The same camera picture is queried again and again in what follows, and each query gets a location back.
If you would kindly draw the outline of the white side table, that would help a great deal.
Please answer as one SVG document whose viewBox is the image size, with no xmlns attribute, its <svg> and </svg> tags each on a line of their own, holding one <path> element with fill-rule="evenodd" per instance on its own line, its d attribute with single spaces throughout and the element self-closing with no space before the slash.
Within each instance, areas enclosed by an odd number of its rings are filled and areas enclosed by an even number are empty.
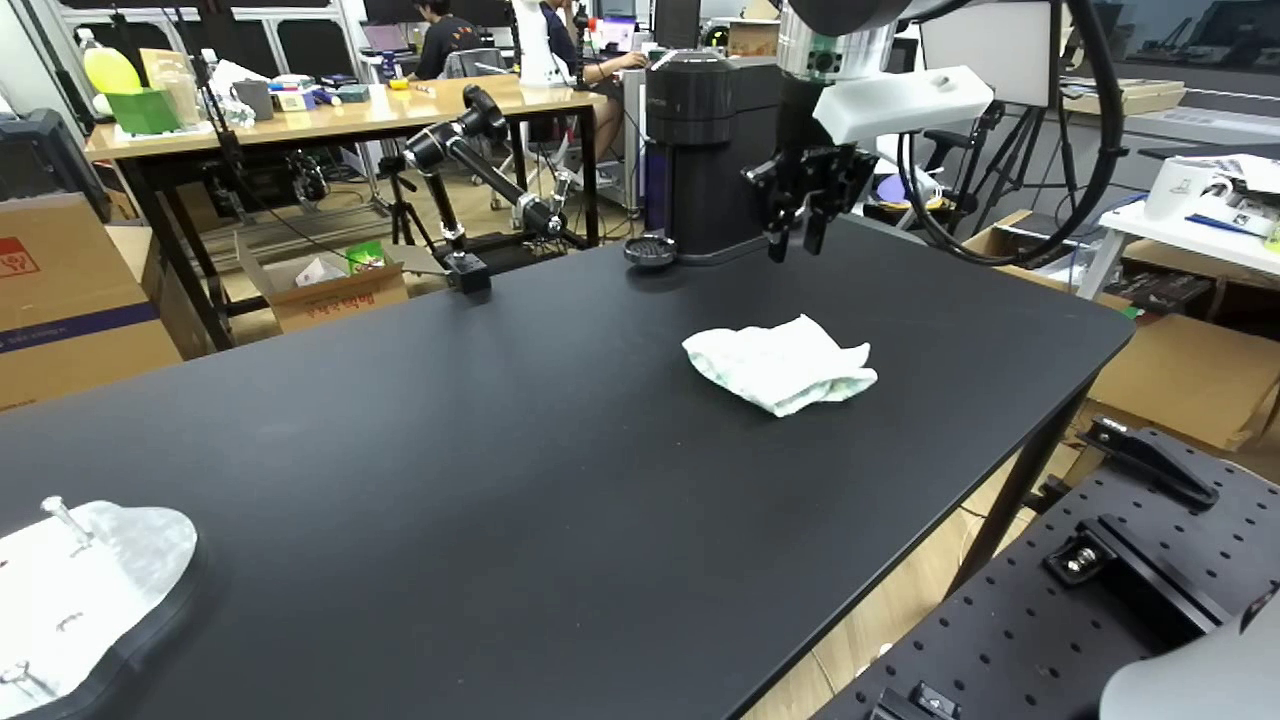
<svg viewBox="0 0 1280 720">
<path fill-rule="evenodd" d="M 1096 243 L 1094 255 L 1075 288 L 1082 299 L 1094 299 L 1106 286 L 1125 249 L 1138 240 L 1152 240 L 1181 251 L 1216 261 L 1229 263 L 1262 275 L 1280 290 L 1280 252 L 1265 247 L 1261 238 L 1235 231 L 1203 225 L 1189 220 L 1152 222 L 1146 218 L 1146 205 L 1132 202 L 1105 211 L 1098 225 L 1106 229 Z"/>
</svg>

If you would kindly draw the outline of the person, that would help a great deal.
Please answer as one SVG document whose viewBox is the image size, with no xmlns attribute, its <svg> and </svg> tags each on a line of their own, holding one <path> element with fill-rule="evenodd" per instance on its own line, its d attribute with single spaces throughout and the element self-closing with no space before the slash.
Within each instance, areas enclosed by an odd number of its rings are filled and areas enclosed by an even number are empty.
<svg viewBox="0 0 1280 720">
<path fill-rule="evenodd" d="M 429 27 L 422 38 L 420 60 L 411 79 L 436 79 L 445 70 L 447 58 L 453 53 L 480 49 L 483 41 L 477 27 L 452 13 L 451 0 L 411 0 Z"/>
<path fill-rule="evenodd" d="M 547 23 L 548 46 L 559 58 L 568 73 L 573 76 L 579 69 L 577 45 L 564 24 L 566 12 L 571 0 L 540 0 L 540 10 Z M 631 69 L 644 69 L 648 59 L 641 53 L 627 53 L 623 55 L 608 56 L 602 61 L 588 63 L 582 68 L 582 81 L 593 91 L 607 96 L 603 106 L 594 109 L 594 158 L 603 161 L 612 143 L 616 141 L 621 126 L 623 124 L 623 95 L 617 78 L 617 73 Z"/>
</svg>

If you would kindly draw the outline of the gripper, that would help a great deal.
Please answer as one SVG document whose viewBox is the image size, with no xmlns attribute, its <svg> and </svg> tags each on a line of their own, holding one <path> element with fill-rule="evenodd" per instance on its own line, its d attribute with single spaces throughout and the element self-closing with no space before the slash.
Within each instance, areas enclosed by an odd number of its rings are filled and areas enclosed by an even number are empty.
<svg viewBox="0 0 1280 720">
<path fill-rule="evenodd" d="M 753 191 L 768 238 L 767 254 L 783 263 L 797 214 L 806 206 L 803 247 L 820 254 L 829 223 L 851 211 L 879 161 L 856 142 L 836 143 L 814 118 L 818 100 L 832 85 L 783 76 L 776 115 L 774 152 L 742 177 Z"/>
</svg>

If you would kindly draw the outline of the yellow round object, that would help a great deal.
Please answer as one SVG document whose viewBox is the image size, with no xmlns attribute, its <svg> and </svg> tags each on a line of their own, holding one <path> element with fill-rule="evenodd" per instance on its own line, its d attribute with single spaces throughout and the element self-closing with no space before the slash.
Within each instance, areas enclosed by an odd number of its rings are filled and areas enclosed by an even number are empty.
<svg viewBox="0 0 1280 720">
<path fill-rule="evenodd" d="M 143 88 L 137 69 L 114 47 L 90 44 L 82 49 L 84 73 L 93 88 L 102 95 L 137 94 Z"/>
</svg>

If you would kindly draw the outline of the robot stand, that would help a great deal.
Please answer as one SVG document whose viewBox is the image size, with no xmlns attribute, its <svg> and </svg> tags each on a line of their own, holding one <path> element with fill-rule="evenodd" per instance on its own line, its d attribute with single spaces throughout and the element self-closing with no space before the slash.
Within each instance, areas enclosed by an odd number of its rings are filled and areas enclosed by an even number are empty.
<svg viewBox="0 0 1280 720">
<path fill-rule="evenodd" d="M 1208 510 L 1091 450 L 1089 474 L 815 720 L 1280 720 L 1280 484 L 1197 450 Z M 1059 584 L 1041 562 L 1105 514 L 1231 619 L 1172 648 L 1101 588 Z"/>
</svg>

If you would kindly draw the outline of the black clamp lever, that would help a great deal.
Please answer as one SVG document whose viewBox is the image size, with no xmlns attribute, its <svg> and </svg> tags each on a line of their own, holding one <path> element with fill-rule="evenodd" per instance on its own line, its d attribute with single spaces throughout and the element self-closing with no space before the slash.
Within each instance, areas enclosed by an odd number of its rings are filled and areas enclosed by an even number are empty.
<svg viewBox="0 0 1280 720">
<path fill-rule="evenodd" d="M 1153 486 L 1188 509 L 1208 510 L 1220 500 L 1217 486 L 1201 474 L 1201 452 L 1175 445 L 1161 430 L 1133 429 L 1108 416 L 1094 416 L 1079 434 L 1087 448 Z"/>
</svg>

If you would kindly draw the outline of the white crumpled cloth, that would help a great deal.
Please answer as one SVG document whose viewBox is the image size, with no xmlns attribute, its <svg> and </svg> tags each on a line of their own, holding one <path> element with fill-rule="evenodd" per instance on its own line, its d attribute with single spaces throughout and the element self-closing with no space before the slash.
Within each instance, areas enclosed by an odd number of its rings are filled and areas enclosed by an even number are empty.
<svg viewBox="0 0 1280 720">
<path fill-rule="evenodd" d="M 844 402 L 879 379 L 869 343 L 845 348 L 804 314 L 772 328 L 701 331 L 682 347 L 703 377 L 776 418 Z"/>
</svg>

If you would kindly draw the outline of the flat cardboard sheet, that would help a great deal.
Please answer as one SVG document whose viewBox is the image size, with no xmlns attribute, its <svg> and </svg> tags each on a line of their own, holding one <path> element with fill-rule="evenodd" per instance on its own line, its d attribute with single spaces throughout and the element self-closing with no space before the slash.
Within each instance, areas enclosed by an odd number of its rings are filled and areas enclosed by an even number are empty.
<svg viewBox="0 0 1280 720">
<path fill-rule="evenodd" d="M 1144 319 L 1088 398 L 1115 418 L 1234 452 L 1280 416 L 1280 342 L 1183 315 Z"/>
</svg>

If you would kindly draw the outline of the wooden table with black legs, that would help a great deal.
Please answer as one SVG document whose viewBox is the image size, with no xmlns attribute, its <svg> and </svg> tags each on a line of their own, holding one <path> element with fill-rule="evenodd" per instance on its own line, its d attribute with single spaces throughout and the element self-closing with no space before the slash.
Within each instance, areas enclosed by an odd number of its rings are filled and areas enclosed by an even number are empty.
<svg viewBox="0 0 1280 720">
<path fill-rule="evenodd" d="M 284 113 L 276 119 L 257 122 L 251 128 L 229 129 L 219 135 L 216 129 L 179 135 L 145 136 L 127 138 L 115 126 L 100 126 L 92 131 L 84 145 L 84 156 L 91 161 L 110 161 L 120 173 L 128 190 L 136 196 L 136 205 L 154 228 L 161 245 L 161 256 L 174 266 L 180 287 L 191 300 L 201 325 L 216 351 L 236 347 L 230 336 L 229 318 L 266 307 L 257 297 L 229 302 L 218 279 L 218 272 L 204 251 L 204 243 L 191 228 L 183 225 L 182 236 L 168 222 L 165 206 L 157 202 L 157 190 L 166 193 L 174 218 L 186 222 L 173 187 L 160 187 L 168 177 L 166 163 L 195 163 L 205 155 L 227 160 L 224 145 L 236 151 L 243 149 L 302 149 L 337 143 L 361 143 L 375 140 L 396 140 L 413 135 L 421 128 L 443 120 L 452 120 L 463 111 L 463 91 L 468 83 L 483 87 L 497 102 L 509 122 L 503 132 L 513 146 L 520 143 L 520 122 L 552 117 L 575 117 L 581 122 L 582 141 L 593 123 L 593 111 L 603 106 L 604 97 L 589 91 L 564 86 L 526 87 L 517 76 L 488 76 L 479 78 L 439 79 L 412 83 L 410 90 L 389 90 L 375 86 L 367 102 L 326 106 L 311 111 Z M 200 258 L 202 270 L 197 274 L 191 258 Z"/>
</svg>

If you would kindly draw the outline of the green box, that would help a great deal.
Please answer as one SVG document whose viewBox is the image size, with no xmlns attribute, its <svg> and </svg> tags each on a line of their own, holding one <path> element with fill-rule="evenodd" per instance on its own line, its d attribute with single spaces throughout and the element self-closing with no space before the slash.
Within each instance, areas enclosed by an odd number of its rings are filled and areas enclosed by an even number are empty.
<svg viewBox="0 0 1280 720">
<path fill-rule="evenodd" d="M 164 135 L 183 128 L 166 90 L 133 88 L 104 97 L 116 124 L 129 135 Z"/>
</svg>

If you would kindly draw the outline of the black coffee machine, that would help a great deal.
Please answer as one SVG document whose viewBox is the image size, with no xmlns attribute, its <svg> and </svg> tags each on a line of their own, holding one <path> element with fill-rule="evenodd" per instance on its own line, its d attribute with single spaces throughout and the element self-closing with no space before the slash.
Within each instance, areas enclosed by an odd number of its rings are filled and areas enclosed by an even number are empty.
<svg viewBox="0 0 1280 720">
<path fill-rule="evenodd" d="M 666 53 L 645 78 L 645 231 L 623 243 L 637 274 L 714 266 L 765 247 L 746 172 L 774 154 L 782 74 L 773 58 Z"/>
</svg>

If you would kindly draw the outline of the open cardboard box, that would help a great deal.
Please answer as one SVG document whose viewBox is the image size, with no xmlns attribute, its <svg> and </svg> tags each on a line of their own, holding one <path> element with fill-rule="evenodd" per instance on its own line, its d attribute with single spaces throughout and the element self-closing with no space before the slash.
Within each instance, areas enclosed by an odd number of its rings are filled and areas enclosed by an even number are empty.
<svg viewBox="0 0 1280 720">
<path fill-rule="evenodd" d="M 236 256 L 285 334 L 410 300 L 399 263 L 352 272 L 332 252 L 261 263 L 241 238 Z"/>
</svg>

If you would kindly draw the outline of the silver metal plate with pegs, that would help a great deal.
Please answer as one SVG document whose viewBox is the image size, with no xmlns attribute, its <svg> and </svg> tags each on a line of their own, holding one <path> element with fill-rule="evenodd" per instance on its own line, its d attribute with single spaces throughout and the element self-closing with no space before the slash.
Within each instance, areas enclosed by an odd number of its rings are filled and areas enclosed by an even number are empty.
<svg viewBox="0 0 1280 720">
<path fill-rule="evenodd" d="M 200 536 L 175 509 L 41 509 L 0 537 L 0 720 L 90 720 L 182 624 Z"/>
</svg>

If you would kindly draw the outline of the large closed cardboard box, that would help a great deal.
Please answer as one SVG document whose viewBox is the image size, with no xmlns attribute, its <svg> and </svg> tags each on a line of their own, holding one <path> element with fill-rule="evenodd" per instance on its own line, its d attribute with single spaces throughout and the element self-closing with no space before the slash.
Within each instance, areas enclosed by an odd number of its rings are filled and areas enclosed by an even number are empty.
<svg viewBox="0 0 1280 720">
<path fill-rule="evenodd" d="M 83 195 L 0 202 L 0 414 L 182 361 Z"/>
</svg>

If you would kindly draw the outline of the white box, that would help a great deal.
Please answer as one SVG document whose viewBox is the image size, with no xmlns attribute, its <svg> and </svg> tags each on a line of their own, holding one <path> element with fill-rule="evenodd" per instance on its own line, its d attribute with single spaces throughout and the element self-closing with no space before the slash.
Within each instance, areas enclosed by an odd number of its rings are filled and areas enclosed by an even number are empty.
<svg viewBox="0 0 1280 720">
<path fill-rule="evenodd" d="M 1152 183 L 1143 209 L 1149 222 L 1175 222 L 1197 211 L 1207 193 L 1221 196 L 1234 190 L 1233 181 L 1219 168 L 1198 158 L 1170 158 Z"/>
</svg>

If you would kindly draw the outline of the black mounting rail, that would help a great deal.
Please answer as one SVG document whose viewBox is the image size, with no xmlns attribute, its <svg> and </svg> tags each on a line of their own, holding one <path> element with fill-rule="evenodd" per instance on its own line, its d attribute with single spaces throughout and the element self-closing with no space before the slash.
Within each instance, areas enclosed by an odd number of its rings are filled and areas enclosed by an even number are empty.
<svg viewBox="0 0 1280 720">
<path fill-rule="evenodd" d="M 1112 514 L 1079 521 L 1041 562 L 1062 587 L 1096 585 L 1172 648 L 1210 634 L 1233 616 L 1149 542 Z"/>
</svg>

